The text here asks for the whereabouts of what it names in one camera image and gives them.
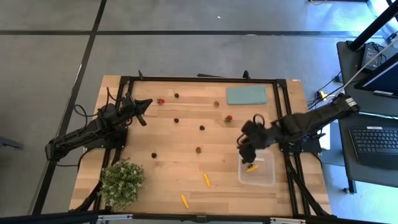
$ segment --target black desk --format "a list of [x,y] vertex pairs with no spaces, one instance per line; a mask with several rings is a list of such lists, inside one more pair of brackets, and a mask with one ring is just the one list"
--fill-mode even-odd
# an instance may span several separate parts
[[[359,58],[362,56],[362,53],[351,51],[347,48],[345,42],[337,43],[337,51],[339,55],[341,74],[346,83],[358,71],[356,65],[359,64]],[[389,58],[395,51],[396,49],[392,49],[392,52],[386,54],[386,57]],[[398,99],[376,96],[370,91],[357,90],[354,89],[354,85],[348,85],[345,88],[345,92],[353,97],[361,107],[361,112],[398,116]],[[363,126],[363,124],[390,126],[398,124],[398,120],[378,118],[376,116],[363,114],[356,114],[350,118],[339,120],[341,142],[343,145],[343,154],[350,192],[354,193],[356,191],[352,180],[398,187],[398,170],[373,168],[363,166],[358,163],[354,147],[349,136],[348,127]]]

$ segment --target green towel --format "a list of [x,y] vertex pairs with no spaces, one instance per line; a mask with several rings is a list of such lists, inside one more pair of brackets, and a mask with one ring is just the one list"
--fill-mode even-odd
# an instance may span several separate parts
[[229,105],[266,104],[268,97],[265,86],[228,87],[226,100]]

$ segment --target clear plastic box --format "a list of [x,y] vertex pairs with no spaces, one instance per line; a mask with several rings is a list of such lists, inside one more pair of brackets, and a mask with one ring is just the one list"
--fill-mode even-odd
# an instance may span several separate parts
[[248,164],[242,164],[242,157],[238,159],[238,179],[242,184],[270,187],[275,184],[274,154],[267,149],[256,150],[256,159],[252,163],[257,169],[246,172]]

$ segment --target green plant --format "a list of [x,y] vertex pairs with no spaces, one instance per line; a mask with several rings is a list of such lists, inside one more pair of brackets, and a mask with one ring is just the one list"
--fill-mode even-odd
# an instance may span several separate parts
[[100,194],[107,205],[121,210],[137,201],[138,190],[145,180],[142,166],[128,162],[129,159],[122,159],[102,170]]

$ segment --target wooden tabletop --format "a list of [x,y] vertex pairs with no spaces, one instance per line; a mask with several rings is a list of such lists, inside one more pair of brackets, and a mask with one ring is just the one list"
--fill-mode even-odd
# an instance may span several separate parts
[[[106,87],[113,96],[118,91],[120,76],[104,76],[96,108],[106,102]],[[278,144],[270,150],[275,158],[275,184],[272,187],[245,185],[238,180],[236,138],[241,127],[254,113],[262,114],[266,126],[277,119],[275,97],[271,84],[265,84],[268,103],[265,105],[227,105],[226,88],[251,86],[252,83],[145,82],[136,81],[132,95],[137,100],[154,99],[145,113],[147,126],[136,119],[129,127],[122,158],[144,166],[145,188],[139,201],[124,211],[131,213],[212,214],[212,215],[279,215],[290,216],[289,188],[283,155]],[[306,112],[302,83],[287,80],[293,113]],[[282,90],[280,100],[284,114]],[[156,98],[165,103],[158,105]],[[220,107],[213,103],[217,100]],[[224,117],[233,116],[226,124]],[[202,153],[197,155],[196,147]],[[70,208],[79,206],[97,184],[104,149],[94,149],[81,161]],[[319,161],[311,154],[302,154],[305,183],[317,202],[331,212]],[[206,172],[211,187],[206,185]],[[296,186],[299,211],[300,191]],[[187,199],[189,209],[181,201]]]

